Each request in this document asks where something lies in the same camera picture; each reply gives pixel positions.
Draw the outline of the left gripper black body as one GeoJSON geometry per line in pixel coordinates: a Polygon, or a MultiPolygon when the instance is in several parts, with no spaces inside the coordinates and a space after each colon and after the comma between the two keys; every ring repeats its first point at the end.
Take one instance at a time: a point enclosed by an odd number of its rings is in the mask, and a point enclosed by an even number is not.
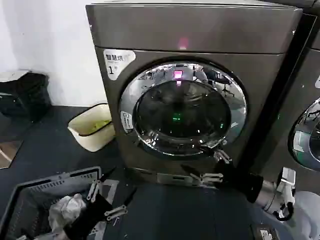
{"type": "Polygon", "coordinates": [[[96,224],[105,219],[105,212],[113,206],[101,195],[95,196],[94,202],[89,202],[80,215],[63,230],[69,240],[85,240],[96,224]]]}

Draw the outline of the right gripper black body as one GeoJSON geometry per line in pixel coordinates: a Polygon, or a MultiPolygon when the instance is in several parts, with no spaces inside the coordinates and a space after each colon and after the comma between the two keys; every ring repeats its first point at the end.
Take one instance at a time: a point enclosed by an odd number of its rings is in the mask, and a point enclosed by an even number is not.
{"type": "Polygon", "coordinates": [[[220,160],[216,165],[223,175],[222,185],[243,193],[250,203],[255,203],[262,189],[264,178],[246,170],[234,167],[232,162],[220,160]]]}

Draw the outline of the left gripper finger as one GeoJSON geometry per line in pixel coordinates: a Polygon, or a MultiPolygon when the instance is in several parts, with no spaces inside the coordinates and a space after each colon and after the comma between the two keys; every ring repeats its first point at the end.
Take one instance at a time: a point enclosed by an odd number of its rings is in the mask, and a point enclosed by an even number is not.
{"type": "Polygon", "coordinates": [[[112,173],[116,170],[116,167],[113,167],[109,171],[105,172],[102,174],[102,176],[98,180],[94,180],[91,183],[91,186],[89,188],[86,201],[89,203],[94,203],[96,200],[97,194],[102,193],[103,186],[109,186],[109,191],[107,194],[106,200],[109,203],[113,202],[113,199],[116,195],[116,190],[117,190],[117,181],[113,179],[109,179],[109,177],[112,175],[112,173]]]}
{"type": "Polygon", "coordinates": [[[123,202],[123,204],[121,206],[118,206],[116,208],[113,208],[112,210],[109,210],[109,211],[106,211],[104,213],[104,216],[105,216],[105,220],[107,222],[110,222],[111,220],[113,219],[116,219],[118,217],[121,217],[125,214],[128,213],[128,206],[129,204],[131,203],[131,201],[133,200],[134,198],[134,195],[136,194],[137,192],[137,187],[135,187],[131,193],[128,195],[128,197],[125,199],[125,201],[123,202]]]}

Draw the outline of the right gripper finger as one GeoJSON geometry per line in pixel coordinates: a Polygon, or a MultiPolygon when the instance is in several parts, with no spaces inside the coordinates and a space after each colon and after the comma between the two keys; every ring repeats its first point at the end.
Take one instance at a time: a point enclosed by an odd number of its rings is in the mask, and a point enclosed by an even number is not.
{"type": "Polygon", "coordinates": [[[213,186],[215,183],[220,184],[223,182],[224,175],[222,173],[200,173],[189,165],[181,164],[180,166],[199,186],[213,186]]]}
{"type": "Polygon", "coordinates": [[[219,146],[208,146],[208,145],[201,145],[200,150],[210,156],[213,157],[216,162],[223,162],[225,164],[229,164],[231,162],[231,158],[227,153],[219,146]]]}

